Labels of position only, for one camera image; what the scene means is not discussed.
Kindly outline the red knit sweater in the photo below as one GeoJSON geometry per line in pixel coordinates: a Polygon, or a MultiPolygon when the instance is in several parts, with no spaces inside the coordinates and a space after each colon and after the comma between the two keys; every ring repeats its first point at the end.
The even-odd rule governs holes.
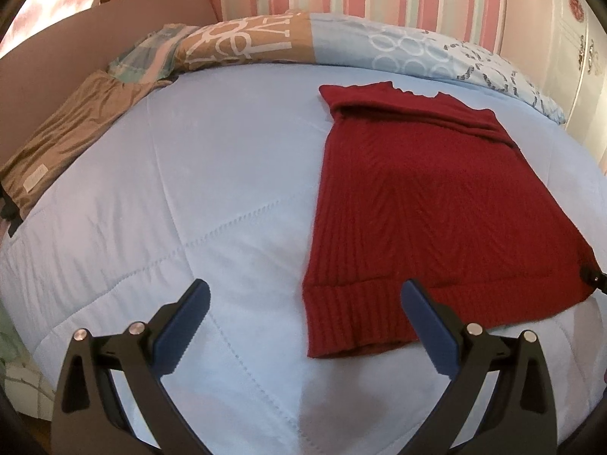
{"type": "Polygon", "coordinates": [[[333,125],[302,282],[311,358],[414,341],[400,304],[410,279],[488,328],[594,291],[593,249],[494,112],[389,82],[320,94],[333,125]]]}

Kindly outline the white decorated wardrobe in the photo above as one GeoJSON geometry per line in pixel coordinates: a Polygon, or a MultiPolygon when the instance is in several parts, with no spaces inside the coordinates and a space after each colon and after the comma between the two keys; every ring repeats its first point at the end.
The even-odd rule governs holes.
{"type": "Polygon", "coordinates": [[[500,55],[564,111],[564,129],[606,169],[606,30],[591,0],[505,0],[500,55]]]}

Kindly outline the light blue quilted bedspread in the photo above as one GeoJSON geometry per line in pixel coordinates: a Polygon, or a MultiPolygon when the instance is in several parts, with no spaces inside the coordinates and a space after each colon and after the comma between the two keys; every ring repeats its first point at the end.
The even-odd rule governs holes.
{"type": "Polygon", "coordinates": [[[527,104],[484,87],[305,65],[179,77],[118,120],[1,245],[1,299],[45,379],[73,333],[122,332],[197,279],[211,308],[166,389],[217,454],[394,454],[445,390],[418,345],[312,359],[300,285],[331,117],[323,84],[391,82],[491,109],[606,258],[606,180],[527,104]]]}

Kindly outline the brown folded garment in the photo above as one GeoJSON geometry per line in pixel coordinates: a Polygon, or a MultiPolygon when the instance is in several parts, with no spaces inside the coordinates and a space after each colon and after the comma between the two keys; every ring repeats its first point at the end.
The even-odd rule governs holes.
{"type": "Polygon", "coordinates": [[[123,82],[96,71],[1,166],[1,218],[25,220],[60,175],[152,91],[169,85],[123,82]]]}

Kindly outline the brown padded headboard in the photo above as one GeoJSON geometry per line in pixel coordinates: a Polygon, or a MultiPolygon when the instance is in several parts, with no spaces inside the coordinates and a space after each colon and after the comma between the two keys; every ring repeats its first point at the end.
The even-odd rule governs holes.
{"type": "Polygon", "coordinates": [[[115,0],[67,17],[1,59],[1,161],[6,162],[92,72],[166,24],[216,23],[210,0],[115,0]]]}

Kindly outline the pastel plaid folded cloth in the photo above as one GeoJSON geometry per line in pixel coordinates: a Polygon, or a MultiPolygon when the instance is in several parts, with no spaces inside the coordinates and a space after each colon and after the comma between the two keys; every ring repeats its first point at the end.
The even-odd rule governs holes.
{"type": "Polygon", "coordinates": [[[167,24],[110,62],[107,73],[124,83],[152,83],[167,79],[175,69],[178,45],[196,29],[184,24],[167,24]]]}

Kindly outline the patterned brown blue pillow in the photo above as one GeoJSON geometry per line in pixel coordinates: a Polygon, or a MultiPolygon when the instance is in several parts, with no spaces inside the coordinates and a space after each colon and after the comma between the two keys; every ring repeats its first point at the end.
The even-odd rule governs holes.
{"type": "Polygon", "coordinates": [[[291,63],[384,71],[487,87],[555,123],[566,115],[522,72],[479,45],[417,28],[333,13],[242,17],[200,27],[179,42],[179,72],[223,65],[291,63]]]}

